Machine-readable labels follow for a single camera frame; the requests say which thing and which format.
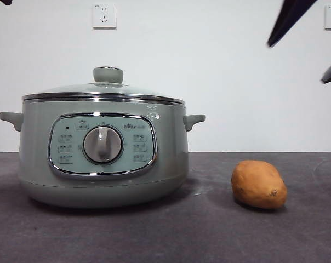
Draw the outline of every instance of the chrome trim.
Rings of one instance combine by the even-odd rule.
[[[134,103],[148,103],[148,104],[163,104],[185,107],[185,103],[179,102],[167,102],[160,100],[145,100],[145,99],[121,99],[121,98],[101,98],[98,96],[92,96],[89,98],[47,98],[47,99],[29,99],[24,100],[23,103],[31,102],[49,102],[49,101],[110,101],[110,102],[134,102]]]
[[[73,113],[73,114],[65,114],[61,115],[55,122],[53,123],[51,127],[51,132],[50,132],[50,139],[49,139],[49,145],[48,145],[48,162],[53,170],[54,174],[57,176],[60,176],[65,179],[76,179],[76,180],[89,180],[89,181],[95,181],[95,180],[115,180],[115,179],[124,179],[124,178],[129,178],[132,176],[137,176],[141,172],[145,172],[151,168],[151,166],[154,164],[156,158],[157,158],[157,140],[156,140],[156,131],[155,128],[152,124],[152,122],[145,116],[142,115],[131,115],[131,114],[126,114],[126,113],[105,113],[101,112],[99,116],[108,116],[108,117],[123,117],[123,118],[138,118],[138,119],[143,119],[145,120],[151,128],[151,134],[152,134],[152,143],[153,143],[153,154],[151,160],[143,167],[138,168],[136,170],[131,170],[131,171],[123,171],[123,172],[118,172],[118,173],[74,173],[71,171],[63,170],[57,167],[50,156],[50,146],[51,146],[51,140],[52,140],[52,133],[54,130],[54,127],[56,123],[64,118],[72,118],[72,117],[91,117],[94,116],[94,112],[90,113]]]
[[[50,99],[60,99],[60,100],[71,100],[72,98],[85,99],[85,98],[99,98],[99,99],[139,99],[139,100],[151,100],[151,101],[161,101],[161,102],[172,102],[177,104],[185,104],[183,100],[173,99],[163,96],[153,96],[153,95],[143,95],[143,94],[118,94],[118,93],[85,93],[85,92],[51,92],[51,93],[37,93],[29,94],[22,97],[23,101],[32,99],[48,99],[45,101],[50,101]]]

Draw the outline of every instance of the knob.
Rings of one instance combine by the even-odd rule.
[[[119,155],[122,139],[113,128],[101,126],[88,132],[83,145],[86,155],[92,161],[108,163]]]
[[[122,83],[123,71],[116,67],[97,67],[94,69],[96,82]]]

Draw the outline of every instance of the stainless steel rim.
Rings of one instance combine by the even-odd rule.
[[[160,96],[146,96],[146,95],[96,95],[92,96],[47,96],[43,98],[41,96],[34,96],[39,94],[32,94],[23,96],[24,102],[46,102],[46,101],[116,101],[116,102],[138,102],[138,103],[151,103],[151,104],[165,104],[185,107],[185,102],[178,99],[160,97]]]

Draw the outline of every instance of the lid knob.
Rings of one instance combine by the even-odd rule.
[[[116,67],[96,67],[94,79],[96,82],[122,83],[123,71]]]

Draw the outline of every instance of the electric hot pot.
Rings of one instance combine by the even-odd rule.
[[[186,132],[204,115],[182,100],[134,88],[114,67],[95,83],[22,97],[23,113],[1,112],[20,134],[19,180],[38,201],[75,208],[160,198],[187,177]]]

